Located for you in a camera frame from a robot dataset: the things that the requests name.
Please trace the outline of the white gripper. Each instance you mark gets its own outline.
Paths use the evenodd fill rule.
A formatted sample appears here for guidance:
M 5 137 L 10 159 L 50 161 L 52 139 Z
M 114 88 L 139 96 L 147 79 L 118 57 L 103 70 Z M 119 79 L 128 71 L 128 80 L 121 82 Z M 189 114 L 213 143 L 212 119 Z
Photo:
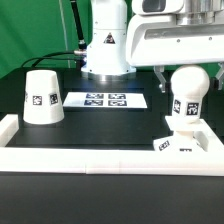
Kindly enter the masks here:
M 224 0 L 132 0 L 126 59 L 135 67 L 155 66 L 166 92 L 165 65 L 219 64 L 224 82 Z

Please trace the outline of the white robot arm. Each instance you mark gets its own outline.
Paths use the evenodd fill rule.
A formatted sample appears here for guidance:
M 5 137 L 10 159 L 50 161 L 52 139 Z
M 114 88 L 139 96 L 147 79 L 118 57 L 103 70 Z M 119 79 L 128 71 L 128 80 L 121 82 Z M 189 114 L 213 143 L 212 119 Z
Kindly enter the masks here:
M 224 84 L 224 0 L 91 0 L 93 36 L 87 46 L 88 78 L 118 80 L 138 67 L 154 68 L 166 90 L 164 68 L 218 63 Z

